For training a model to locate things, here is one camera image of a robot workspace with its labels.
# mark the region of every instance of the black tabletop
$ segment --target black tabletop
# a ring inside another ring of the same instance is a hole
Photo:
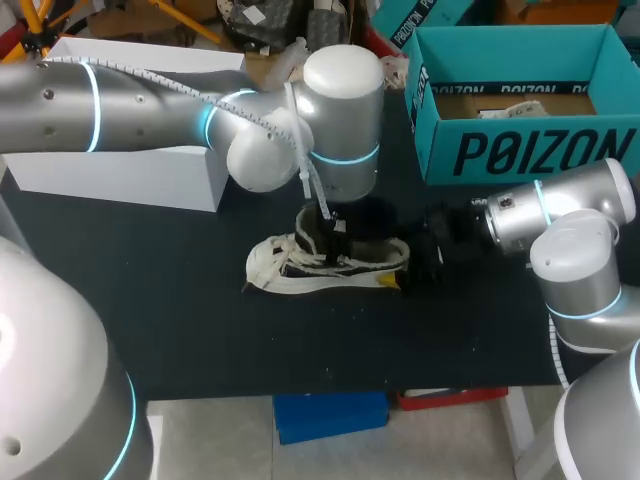
[[[379,162],[375,193],[401,220],[427,201],[495,190],[427,188],[397,94]],[[253,245],[292,231],[299,182],[258,195],[230,181],[217,213],[20,192],[10,175],[2,193],[40,261],[96,309],[147,399],[557,383],[523,257],[487,257],[461,267],[455,288],[410,296],[242,293]],[[626,227],[618,249],[623,279],[638,284],[639,240],[640,226]]]

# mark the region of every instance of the sneaker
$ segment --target sneaker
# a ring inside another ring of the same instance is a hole
[[[407,268],[405,242],[397,238],[352,242],[351,257],[340,256],[335,265],[325,265],[327,256],[316,225],[316,209],[305,207],[296,217],[296,233],[270,237],[253,247],[247,258],[247,282],[284,295],[334,287],[397,288],[389,276]]]

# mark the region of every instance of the white box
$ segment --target white box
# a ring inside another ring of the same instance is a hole
[[[244,55],[62,38],[49,56],[97,57],[158,72],[245,69]],[[229,173],[212,150],[185,146],[143,152],[4,155],[21,190],[215,212]]]

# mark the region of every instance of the white robotic arm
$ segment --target white robotic arm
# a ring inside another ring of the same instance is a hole
[[[257,92],[241,72],[159,74],[74,57],[3,66],[0,151],[200,145],[258,192],[305,170],[310,154],[320,199],[358,200],[375,183],[382,67],[368,50],[337,45],[311,55],[303,77],[290,90]]]

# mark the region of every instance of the white shoelace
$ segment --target white shoelace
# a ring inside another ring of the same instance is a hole
[[[264,287],[271,280],[282,274],[285,265],[289,261],[295,263],[298,267],[301,267],[301,269],[304,270],[305,266],[322,265],[325,260],[324,255],[313,255],[304,251],[296,242],[295,234],[271,237],[269,240],[271,247],[274,250],[280,249],[281,251],[273,254],[273,262],[268,268],[262,272],[255,272],[255,274],[252,275],[253,278],[248,279],[251,283],[259,283],[260,285],[257,286],[260,288]],[[258,273],[262,273],[260,280],[257,278]]]

